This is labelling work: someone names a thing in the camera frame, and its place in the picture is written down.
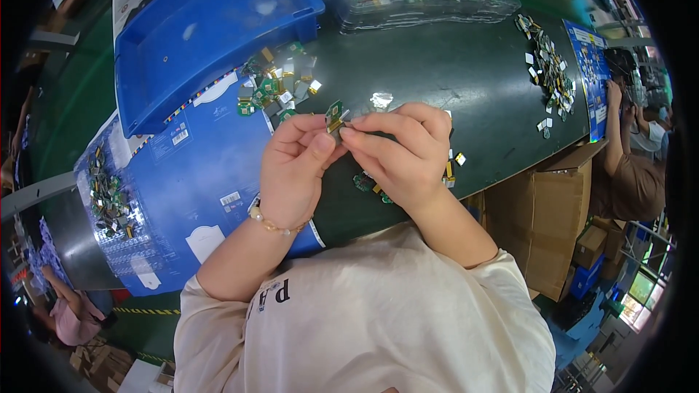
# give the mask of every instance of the gold bracelet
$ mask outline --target gold bracelet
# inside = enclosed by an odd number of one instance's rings
[[[268,221],[265,217],[262,216],[259,206],[253,206],[252,208],[250,208],[250,218],[261,223],[262,226],[264,226],[264,229],[266,229],[267,231],[279,232],[282,235],[290,235],[293,231],[299,233],[303,231],[303,228],[308,224],[308,222],[310,222],[310,219],[308,219],[306,222],[291,230],[277,227],[274,223]]]

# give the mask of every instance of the blue plastic bin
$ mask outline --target blue plastic bin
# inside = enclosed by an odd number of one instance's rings
[[[597,277],[600,275],[600,270],[602,268],[602,261],[605,259],[604,255],[595,261],[595,264],[590,267],[590,270],[585,269],[583,266],[578,266],[575,269],[575,275],[572,277],[572,283],[570,283],[570,293],[578,299],[582,297],[590,290],[590,287],[597,282]]]
[[[264,47],[316,38],[322,0],[153,0],[115,41],[127,138],[157,134],[193,94]]]

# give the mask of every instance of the yellow-black floor stripe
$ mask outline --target yellow-black floor stripe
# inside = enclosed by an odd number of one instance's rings
[[[160,315],[179,315],[181,312],[179,310],[161,310],[161,309],[138,309],[138,308],[122,308],[120,306],[114,308],[117,313],[130,313],[130,314],[160,314]]]

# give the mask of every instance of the t-shirt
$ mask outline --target t-shirt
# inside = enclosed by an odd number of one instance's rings
[[[652,221],[665,207],[665,177],[653,162],[622,155],[614,176],[605,171],[607,149],[592,160],[589,213],[622,221]]]
[[[504,250],[466,270],[398,225],[289,266],[250,303],[218,301],[189,280],[175,391],[551,389],[551,333]]]
[[[83,310],[76,316],[68,300],[60,297],[51,310],[51,317],[56,319],[56,335],[63,344],[68,346],[84,345],[97,335],[102,328],[94,318],[104,320],[104,314],[82,292],[77,292],[83,300]]]
[[[649,132],[646,136],[646,133],[639,129],[638,124],[633,123],[631,125],[631,134],[629,135],[629,145],[632,149],[643,151],[652,160],[654,153],[660,150],[660,143],[663,140],[663,135],[665,135],[665,128],[660,126],[655,120],[648,122],[648,126]]]

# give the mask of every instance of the cream t-shirt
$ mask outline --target cream t-shirt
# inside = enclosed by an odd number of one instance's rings
[[[175,391],[551,389],[551,333],[504,250],[465,270],[399,225],[289,266],[250,303],[215,300],[189,280]]]

